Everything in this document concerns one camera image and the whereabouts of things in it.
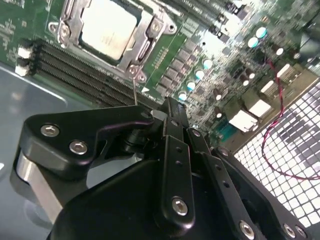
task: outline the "black metal bracket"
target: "black metal bracket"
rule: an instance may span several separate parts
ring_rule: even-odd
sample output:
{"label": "black metal bracket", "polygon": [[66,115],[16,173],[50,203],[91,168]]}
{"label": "black metal bracket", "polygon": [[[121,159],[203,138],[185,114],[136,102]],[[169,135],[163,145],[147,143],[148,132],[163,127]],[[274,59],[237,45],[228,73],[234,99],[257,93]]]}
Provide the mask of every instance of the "black metal bracket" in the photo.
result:
{"label": "black metal bracket", "polygon": [[[86,188],[90,168],[132,154],[143,160]],[[128,106],[30,117],[11,176],[54,223],[50,240],[312,239],[230,152],[210,152],[170,97],[152,114]]]}
{"label": "black metal bracket", "polygon": [[250,209],[251,218],[267,239],[303,240],[310,236],[298,219],[231,152],[224,147],[217,147],[212,150],[212,155],[223,161],[232,181],[237,185],[239,196]]}

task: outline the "small white connector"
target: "small white connector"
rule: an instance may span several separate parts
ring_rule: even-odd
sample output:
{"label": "small white connector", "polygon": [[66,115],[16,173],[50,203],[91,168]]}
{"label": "small white connector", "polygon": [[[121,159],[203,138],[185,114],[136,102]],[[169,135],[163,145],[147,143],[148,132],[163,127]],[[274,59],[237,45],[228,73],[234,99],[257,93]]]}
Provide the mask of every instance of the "small white connector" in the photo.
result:
{"label": "small white connector", "polygon": [[14,72],[21,77],[26,76],[29,73],[29,66],[15,66]]}
{"label": "small white connector", "polygon": [[18,56],[23,59],[29,59],[31,57],[32,52],[33,52],[32,47],[30,48],[19,47]]}

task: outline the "red and black wire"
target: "red and black wire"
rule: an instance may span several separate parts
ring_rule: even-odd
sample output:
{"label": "red and black wire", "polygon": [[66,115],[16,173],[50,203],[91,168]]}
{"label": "red and black wire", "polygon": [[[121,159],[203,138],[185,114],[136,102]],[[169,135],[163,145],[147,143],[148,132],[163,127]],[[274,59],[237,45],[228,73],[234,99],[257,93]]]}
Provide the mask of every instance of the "red and black wire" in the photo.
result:
{"label": "red and black wire", "polygon": [[266,132],[263,135],[263,141],[261,144],[261,152],[262,152],[262,157],[264,158],[264,160],[266,161],[266,163],[268,164],[268,166],[274,171],[277,172],[283,176],[286,177],[291,177],[297,180],[320,180],[320,175],[318,174],[314,174],[313,176],[310,177],[301,177],[301,176],[297,176],[295,174],[289,174],[287,173],[288,171],[284,172],[282,171],[280,168],[276,169],[268,160],[266,153],[265,153],[265,146],[267,143],[267,139],[270,136],[270,131],[279,123],[280,119],[283,117],[284,112],[285,112],[285,107],[284,107],[284,98],[283,98],[283,88],[281,86],[281,81],[280,78],[278,77],[278,71],[276,70],[275,65],[270,61],[270,60],[266,60],[266,62],[269,64],[270,68],[274,71],[275,74],[275,82],[278,86],[278,93],[279,93],[279,100],[280,100],[280,113],[277,116],[277,118],[271,123],[271,125],[266,129]]}

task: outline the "bolt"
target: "bolt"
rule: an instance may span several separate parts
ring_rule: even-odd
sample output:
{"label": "bolt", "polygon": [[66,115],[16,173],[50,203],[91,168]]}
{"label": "bolt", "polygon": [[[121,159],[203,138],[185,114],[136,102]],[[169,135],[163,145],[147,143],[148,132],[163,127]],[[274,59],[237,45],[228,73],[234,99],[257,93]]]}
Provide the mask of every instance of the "bolt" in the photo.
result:
{"label": "bolt", "polygon": [[305,231],[302,230],[301,227],[295,226],[295,229],[298,231],[298,233],[299,233],[302,237],[304,237],[305,239],[307,238],[307,234],[305,233]]}
{"label": "bolt", "polygon": [[197,130],[192,130],[193,134],[196,135],[197,137],[200,137],[200,133]]}
{"label": "bolt", "polygon": [[70,29],[67,25],[63,25],[61,28],[61,37],[67,38],[70,35]]}
{"label": "bolt", "polygon": [[250,240],[255,239],[255,232],[253,229],[250,227],[248,223],[245,221],[240,221],[239,227],[241,229],[241,232]]}
{"label": "bolt", "polygon": [[52,33],[55,33],[57,30],[57,26],[53,22],[50,22],[48,24],[48,28],[49,28],[50,32],[52,32]]}
{"label": "bolt", "polygon": [[40,128],[40,131],[42,133],[42,135],[46,136],[46,137],[56,137],[58,136],[58,134],[60,133],[59,128],[54,126],[54,125],[43,125]]}
{"label": "bolt", "polygon": [[188,213],[187,204],[181,198],[178,197],[175,197],[172,200],[172,208],[180,216],[185,216]]}
{"label": "bolt", "polygon": [[223,156],[225,156],[225,157],[228,157],[228,152],[227,152],[227,150],[225,150],[225,149],[223,149],[223,148],[220,148],[220,152],[222,153],[222,155]]}
{"label": "bolt", "polygon": [[157,23],[153,23],[152,24],[152,30],[155,31],[155,32],[158,32],[160,30],[160,27]]}
{"label": "bolt", "polygon": [[71,142],[69,145],[69,149],[71,152],[77,155],[83,155],[88,151],[87,145],[84,142],[78,140]]}
{"label": "bolt", "polygon": [[140,82],[144,82],[145,80],[146,80],[145,76],[143,76],[143,75],[139,76],[139,81]]}
{"label": "bolt", "polygon": [[295,232],[292,230],[291,227],[289,227],[288,224],[283,224],[283,227],[284,227],[284,231],[286,232],[286,234],[288,234],[291,238],[295,238],[296,237],[296,234]]}
{"label": "bolt", "polygon": [[175,26],[170,25],[169,26],[169,32],[173,33],[176,30]]}
{"label": "bolt", "polygon": [[135,75],[137,73],[136,68],[134,66],[130,66],[129,73],[132,74],[132,75]]}

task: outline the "perforated metal panel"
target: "perforated metal panel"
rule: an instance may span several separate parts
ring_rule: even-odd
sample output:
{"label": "perforated metal panel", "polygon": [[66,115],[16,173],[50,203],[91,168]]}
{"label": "perforated metal panel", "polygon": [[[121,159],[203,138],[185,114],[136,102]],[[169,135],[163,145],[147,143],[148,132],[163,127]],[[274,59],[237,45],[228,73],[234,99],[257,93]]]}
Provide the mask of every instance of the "perforated metal panel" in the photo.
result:
{"label": "perforated metal panel", "polygon": [[[320,222],[320,180],[296,180],[273,172],[262,157],[259,133],[236,158],[305,226]],[[320,175],[320,83],[288,108],[271,131],[265,153],[288,174]]]}

